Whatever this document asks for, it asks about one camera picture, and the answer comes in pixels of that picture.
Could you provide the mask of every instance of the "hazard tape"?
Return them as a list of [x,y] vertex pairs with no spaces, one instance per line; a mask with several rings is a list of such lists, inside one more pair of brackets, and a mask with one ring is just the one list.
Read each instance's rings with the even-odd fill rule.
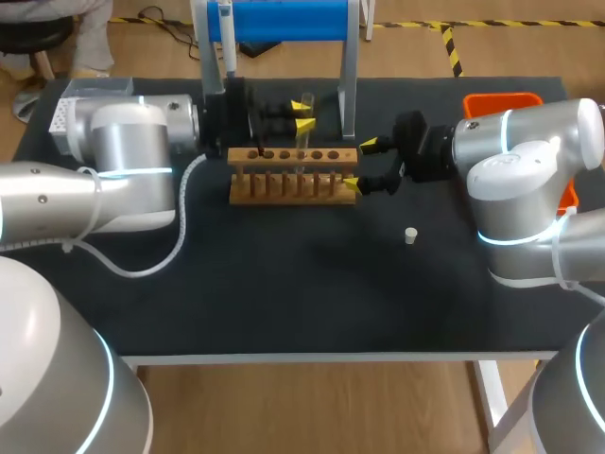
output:
[[171,21],[169,19],[156,21],[155,19],[138,18],[138,17],[112,17],[110,24],[154,24],[163,26],[193,26],[191,22]]
[[[181,21],[156,21],[154,19],[138,17],[112,17],[112,24],[162,24],[165,26],[192,26],[191,22]],[[605,27],[605,21],[409,21],[409,22],[380,22],[373,25],[374,28],[420,28],[432,27],[437,30],[442,26],[587,26]]]
[[464,71],[462,71],[462,64],[460,63],[460,57],[458,56],[458,51],[456,50],[456,46],[454,45],[454,36],[452,33],[452,28],[450,26],[442,26],[441,27],[441,36],[443,37],[443,43],[445,44],[445,50],[447,50],[447,55],[450,59],[450,66],[452,67],[452,72],[454,73],[454,77],[463,78]]
[[380,22],[374,28],[418,28],[431,27],[441,29],[442,26],[586,26],[605,27],[604,21],[411,21],[411,22]]

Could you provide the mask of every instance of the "white cable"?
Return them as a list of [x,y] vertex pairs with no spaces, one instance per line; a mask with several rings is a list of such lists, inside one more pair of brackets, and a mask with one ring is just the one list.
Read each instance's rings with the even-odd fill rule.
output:
[[561,232],[567,220],[570,217],[574,216],[577,213],[577,209],[575,206],[567,207],[565,214],[559,219],[560,228],[557,229],[557,234],[552,238],[552,268],[555,272],[555,277],[557,278],[557,282],[564,290],[574,290],[578,293],[581,293],[586,298],[593,300],[596,303],[599,303],[602,306],[605,306],[605,297],[599,295],[595,291],[590,290],[589,288],[582,286],[579,282],[576,281],[565,281],[563,278],[563,273],[561,269],[561,258],[559,255],[559,239],[561,236]]
[[[189,181],[189,177],[191,176],[193,171],[196,169],[196,167],[198,165],[200,165],[201,163],[203,163],[204,161],[206,161],[206,155],[202,154],[202,155],[198,156],[196,159],[194,159],[191,162],[191,164],[187,167],[187,169],[185,169],[184,173],[182,174],[181,185],[179,187],[179,223],[180,223],[180,227],[179,227],[179,237],[177,239],[177,243],[174,245],[174,248],[172,249],[170,254],[164,260],[162,260],[160,263],[158,263],[157,265],[155,265],[147,270],[127,271],[127,270],[121,269],[120,267],[115,265],[109,258],[107,258],[103,253],[101,253],[97,248],[88,244],[85,241],[82,241],[80,239],[81,237],[83,237],[82,234],[80,234],[78,237],[73,238],[73,239],[72,238],[48,238],[48,239],[37,239],[37,240],[33,240],[33,241],[24,241],[22,243],[16,243],[16,244],[9,244],[7,246],[1,246],[0,252],[16,251],[19,249],[32,248],[32,247],[36,247],[36,246],[45,246],[48,244],[62,244],[65,246],[65,244],[67,243],[69,246],[67,248],[63,247],[63,250],[65,252],[67,252],[67,253],[69,252],[69,247],[78,246],[79,248],[83,249],[87,253],[90,253],[91,255],[93,255],[99,262],[101,262],[103,265],[105,265],[110,271],[112,271],[113,273],[115,273],[119,276],[126,277],[128,279],[137,279],[140,277],[150,276],[151,274],[154,274],[154,273],[158,272],[159,270],[162,270],[163,268],[165,268],[170,262],[172,262],[172,260],[174,260],[174,258],[181,251],[181,247],[182,247],[182,244],[184,243],[185,235],[187,232],[187,215],[186,215],[186,210],[185,210],[185,196],[186,196],[186,192],[187,192],[187,182]],[[95,178],[95,174],[96,174],[96,172],[91,173],[91,175],[93,175],[93,178]],[[95,201],[95,209],[97,208],[97,206],[100,211],[100,202],[97,203]],[[93,210],[93,215],[91,216],[91,223],[93,225],[96,224],[95,218],[98,218],[98,213],[95,214],[95,209]],[[82,233],[84,235],[87,235],[89,233],[89,232],[86,232],[87,230],[88,230],[88,227]]]
[[559,257],[559,239],[561,238],[561,232],[565,228],[567,220],[569,220],[569,218],[574,216],[577,212],[578,211],[575,206],[567,207],[567,209],[565,210],[565,214],[558,221],[559,228],[557,229],[557,233],[552,238],[552,268],[555,272],[557,282],[563,290],[571,290],[571,286],[570,283],[565,281],[565,279],[563,278],[563,273],[561,270],[561,260]]
[[120,267],[118,267],[117,265],[115,265],[109,258],[107,258],[105,255],[103,255],[103,253],[101,253],[97,248],[88,244],[85,241],[74,240],[74,245],[83,249],[87,253],[94,255],[95,258],[98,261],[100,261],[103,265],[105,265],[110,271],[114,272],[115,274],[117,274],[119,276],[126,277],[128,279],[137,279],[140,277],[150,276],[151,274],[154,274],[154,273],[158,272],[159,270],[162,270],[163,268],[166,267],[166,265],[168,265],[170,262],[172,262],[172,260],[174,260],[174,258],[181,251],[181,247],[182,247],[182,244],[184,243],[185,235],[187,232],[187,214],[186,214],[186,210],[185,210],[185,195],[187,192],[187,182],[189,181],[189,177],[191,176],[192,172],[196,169],[196,167],[198,165],[200,165],[201,163],[203,163],[204,161],[206,161],[205,154],[198,156],[196,159],[194,159],[191,162],[191,164],[187,167],[187,169],[185,169],[184,173],[182,174],[181,185],[179,187],[179,222],[180,222],[179,237],[177,239],[177,243],[174,245],[174,248],[172,249],[170,254],[157,265],[155,265],[151,268],[148,268],[147,270],[127,271],[127,270],[123,270]]
[[90,167],[80,167],[78,169],[79,173],[85,173],[88,172],[91,177],[93,177],[93,180],[95,181],[95,202],[93,205],[93,212],[91,213],[91,218],[88,221],[88,225],[86,226],[86,228],[84,230],[82,230],[82,232],[80,232],[80,234],[78,236],[76,236],[74,239],[64,239],[63,243],[62,243],[62,248],[63,251],[65,253],[70,253],[73,249],[74,249],[74,244],[76,241],[80,241],[81,239],[83,239],[85,236],[87,236],[89,233],[91,233],[93,231],[93,229],[96,226],[96,223],[98,222],[98,216],[101,213],[101,191],[103,190],[103,187],[101,185],[101,179],[98,176],[98,173],[96,173],[96,170],[94,170],[93,168]]

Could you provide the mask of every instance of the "person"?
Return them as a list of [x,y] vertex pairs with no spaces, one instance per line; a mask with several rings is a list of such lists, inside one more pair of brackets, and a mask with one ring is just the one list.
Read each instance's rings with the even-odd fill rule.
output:
[[[70,77],[107,77],[113,66],[107,38],[107,22],[112,17],[113,0],[29,0],[0,3],[0,23],[52,21],[80,16],[76,53]],[[13,79],[34,75],[28,55],[0,52],[0,68]]]

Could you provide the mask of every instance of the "black table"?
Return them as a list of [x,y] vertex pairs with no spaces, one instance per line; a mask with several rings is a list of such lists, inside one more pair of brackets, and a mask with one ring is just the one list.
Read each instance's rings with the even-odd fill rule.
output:
[[[64,83],[45,89],[16,160],[75,165],[59,156],[47,133]],[[254,83],[274,100],[336,90],[322,79]],[[134,87],[139,95],[199,97],[201,90],[196,80],[137,79]],[[433,124],[455,124],[465,95],[500,91],[565,98],[561,82],[550,78],[362,79],[357,143],[389,134],[396,114],[407,110],[423,110]],[[349,145],[338,141],[336,99],[322,106],[318,120],[312,145]],[[362,157],[360,168],[378,172],[389,160]],[[179,171],[184,165],[175,163]],[[185,246],[157,275],[123,279],[85,252],[64,255],[56,246],[11,256],[48,279],[117,353],[143,363],[547,357],[598,313],[596,304],[556,286],[496,284],[456,184],[404,182],[395,196],[375,195],[356,206],[232,207],[231,172],[220,161],[194,175]],[[604,183],[601,171],[577,178],[581,210],[605,204],[598,189]],[[419,231],[412,247],[404,242],[410,226]],[[89,239],[123,268],[137,270],[164,258],[177,230]]]

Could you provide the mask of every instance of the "orange container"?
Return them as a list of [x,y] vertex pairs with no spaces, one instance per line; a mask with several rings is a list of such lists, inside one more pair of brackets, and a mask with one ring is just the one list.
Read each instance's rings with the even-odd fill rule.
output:
[[[508,109],[541,106],[544,102],[535,93],[473,93],[467,95],[462,104],[464,106],[464,117],[474,118],[476,116],[498,114]],[[563,192],[557,214],[562,216],[565,214],[567,207],[578,205],[579,199],[572,180]]]

